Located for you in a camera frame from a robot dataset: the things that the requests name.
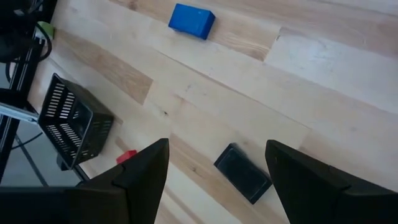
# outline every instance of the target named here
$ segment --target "wooden floor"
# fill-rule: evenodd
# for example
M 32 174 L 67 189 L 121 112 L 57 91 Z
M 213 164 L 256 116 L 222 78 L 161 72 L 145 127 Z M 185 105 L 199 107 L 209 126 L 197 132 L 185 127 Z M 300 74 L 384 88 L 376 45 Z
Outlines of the wooden floor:
M 117 117 L 90 177 L 129 149 L 170 138 L 157 223 L 288 223 L 271 187 L 251 205 L 213 167 L 237 142 L 267 171 L 276 139 L 398 191 L 398 3 L 394 0 L 181 0 L 211 9 L 207 41 L 167 27 L 175 0 L 62 0 L 54 72 Z

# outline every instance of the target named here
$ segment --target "blue foam block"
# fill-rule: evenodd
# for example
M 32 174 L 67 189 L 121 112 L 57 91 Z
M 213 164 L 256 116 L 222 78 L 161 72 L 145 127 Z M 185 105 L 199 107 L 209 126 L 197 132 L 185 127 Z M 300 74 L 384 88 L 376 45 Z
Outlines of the blue foam block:
M 169 27 L 206 40 L 215 19 L 209 10 L 176 4 Z

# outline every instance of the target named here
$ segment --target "plastic basket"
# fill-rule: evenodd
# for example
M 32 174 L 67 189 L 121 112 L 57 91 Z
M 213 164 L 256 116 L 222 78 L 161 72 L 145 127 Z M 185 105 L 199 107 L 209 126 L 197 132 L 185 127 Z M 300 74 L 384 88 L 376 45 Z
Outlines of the plastic basket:
M 113 119 L 89 91 L 54 73 L 38 123 L 68 169 L 73 169 L 101 152 Z

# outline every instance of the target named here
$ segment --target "metal frame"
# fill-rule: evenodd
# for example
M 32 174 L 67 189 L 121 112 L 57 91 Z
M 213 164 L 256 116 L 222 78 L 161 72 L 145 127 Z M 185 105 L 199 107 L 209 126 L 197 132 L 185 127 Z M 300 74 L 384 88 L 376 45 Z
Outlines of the metal frame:
M 43 12 L 38 16 L 38 20 L 50 22 L 56 5 L 57 0 L 45 0 L 43 3 Z M 32 37 L 34 36 L 34 29 L 32 29 L 29 35 Z M 29 63 L 16 65 L 9 89 L 0 89 L 0 101 L 2 103 L 19 109 L 28 108 L 28 110 L 33 111 L 33 107 L 27 101 L 27 98 L 39 63 L 38 59 L 44 47 L 43 44 L 39 44 L 38 40 L 37 43 L 39 47 L 29 49 L 22 55 L 21 58 Z M 19 122 L 18 119 L 8 116 L 1 115 L 0 117 L 0 183 L 11 152 L 12 144 L 16 138 Z M 77 166 L 74 171 L 81 181 L 89 180 L 81 167 Z

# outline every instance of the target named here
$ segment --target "red object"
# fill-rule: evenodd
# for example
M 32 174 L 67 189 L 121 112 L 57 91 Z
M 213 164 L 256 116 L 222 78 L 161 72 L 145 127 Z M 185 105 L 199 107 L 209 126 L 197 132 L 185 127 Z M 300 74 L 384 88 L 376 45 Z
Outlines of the red object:
M 119 156 L 119 157 L 116 159 L 116 162 L 117 162 L 118 164 L 123 163 L 124 161 L 126 161 L 126 160 L 130 159 L 131 157 L 135 156 L 136 154 L 137 154 L 137 150 L 130 150 L 130 151 L 127 151 L 127 152 L 125 152 L 123 155 Z

